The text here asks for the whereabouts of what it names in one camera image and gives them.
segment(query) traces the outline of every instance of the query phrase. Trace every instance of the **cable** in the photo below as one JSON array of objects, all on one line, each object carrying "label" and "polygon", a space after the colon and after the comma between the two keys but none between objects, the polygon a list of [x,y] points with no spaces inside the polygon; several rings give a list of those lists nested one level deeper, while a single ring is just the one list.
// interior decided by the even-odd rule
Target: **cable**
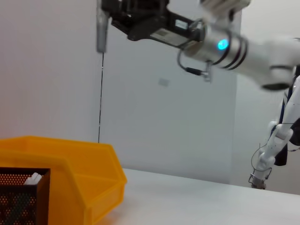
[{"label": "cable", "polygon": [[254,152],[254,154],[252,155],[252,157],[251,157],[251,166],[252,166],[252,168],[253,168],[254,170],[256,170],[256,171],[258,171],[258,172],[266,172],[267,170],[272,169],[272,168],[270,167],[270,168],[268,168],[268,169],[266,169],[266,170],[257,170],[257,169],[253,166],[253,157],[254,157],[254,155],[259,151],[259,149],[256,150],[256,151]]},{"label": "cable", "polygon": [[289,152],[296,152],[296,151],[298,151],[298,150],[300,150],[300,148],[298,148],[298,149],[293,149],[293,150],[288,150]]},{"label": "cable", "polygon": [[190,43],[193,40],[193,38],[190,38],[187,42],[185,42],[182,47],[179,49],[178,55],[177,55],[177,64],[180,68],[182,68],[184,71],[194,74],[196,76],[201,76],[202,75],[202,70],[195,69],[195,68],[190,68],[190,67],[185,67],[181,63],[181,54],[182,51],[186,48],[187,44]]},{"label": "cable", "polygon": [[185,48],[187,47],[187,45],[195,40],[195,38],[197,37],[197,35],[199,35],[199,33],[196,31],[196,28],[198,26],[199,23],[203,23],[203,20],[202,19],[197,19],[195,20],[190,26],[189,26],[189,29],[193,32],[193,35],[188,39],[188,41],[186,41],[185,43],[183,43],[181,45],[181,47],[179,48],[179,52],[177,54],[177,64],[180,68],[182,68],[184,71],[188,72],[188,73],[191,73],[191,74],[194,74],[196,76],[201,76],[203,74],[203,71],[202,70],[199,70],[199,69],[195,69],[195,68],[191,68],[191,67],[185,67],[182,65],[181,63],[181,54],[182,54],[182,51],[185,50]]}]

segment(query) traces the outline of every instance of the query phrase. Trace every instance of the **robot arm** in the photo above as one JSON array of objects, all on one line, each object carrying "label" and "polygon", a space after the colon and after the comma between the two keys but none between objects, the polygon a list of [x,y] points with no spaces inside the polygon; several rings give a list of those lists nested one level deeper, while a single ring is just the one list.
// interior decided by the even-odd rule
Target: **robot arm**
[{"label": "robot arm", "polygon": [[276,156],[293,137],[293,125],[300,118],[300,76],[295,80],[294,87],[290,88],[292,95],[287,97],[287,103],[282,111],[282,121],[272,121],[269,125],[271,135],[266,145],[259,151],[258,162],[249,182],[253,188],[265,189],[264,181],[268,179]]},{"label": "robot arm", "polygon": [[[250,0],[202,0],[216,18],[242,9]],[[186,56],[251,77],[262,88],[284,90],[292,85],[300,63],[300,42],[292,38],[258,44],[218,23],[192,21],[167,9],[169,0],[102,0],[98,3],[97,50],[105,51],[108,17],[129,40],[152,39],[181,49]],[[188,69],[203,75],[205,71]]]}]

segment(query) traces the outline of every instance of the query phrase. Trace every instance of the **white wall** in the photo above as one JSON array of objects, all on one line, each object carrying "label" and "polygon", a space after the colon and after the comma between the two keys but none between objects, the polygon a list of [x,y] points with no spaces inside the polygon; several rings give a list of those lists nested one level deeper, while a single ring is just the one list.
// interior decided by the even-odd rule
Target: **white wall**
[{"label": "white wall", "polygon": [[[253,0],[243,11],[241,33],[253,40],[274,35],[300,37],[298,0]],[[231,183],[249,187],[250,159],[267,135],[269,121],[279,115],[282,93],[259,89],[239,75],[237,83]],[[300,152],[290,153],[288,166],[276,167],[267,189],[300,194]]]},{"label": "white wall", "polygon": [[97,142],[95,0],[0,1],[0,137]]},{"label": "white wall", "polygon": [[[170,9],[201,16],[195,0],[172,0]],[[228,183],[236,75],[214,69],[205,83],[178,67],[177,52],[109,29],[100,141],[113,144],[126,168]]]}]

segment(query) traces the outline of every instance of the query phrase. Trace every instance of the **blue led light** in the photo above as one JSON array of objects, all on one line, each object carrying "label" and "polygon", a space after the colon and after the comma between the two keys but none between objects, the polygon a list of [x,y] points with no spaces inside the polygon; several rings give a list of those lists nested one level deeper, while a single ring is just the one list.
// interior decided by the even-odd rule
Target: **blue led light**
[{"label": "blue led light", "polygon": [[217,48],[219,50],[224,50],[229,46],[229,42],[226,39],[223,39],[221,41],[219,41],[219,43],[217,44]]}]

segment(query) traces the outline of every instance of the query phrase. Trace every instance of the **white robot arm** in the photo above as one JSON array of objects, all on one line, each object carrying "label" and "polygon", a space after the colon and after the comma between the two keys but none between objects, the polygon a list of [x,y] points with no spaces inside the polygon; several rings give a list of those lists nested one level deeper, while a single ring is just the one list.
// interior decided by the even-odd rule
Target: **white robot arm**
[{"label": "white robot arm", "polygon": [[293,136],[291,127],[300,118],[300,76],[296,75],[298,77],[293,87],[285,93],[280,119],[270,122],[268,141],[259,149],[258,162],[249,178],[253,188],[266,188],[264,182],[271,174],[276,156],[291,140]]}]

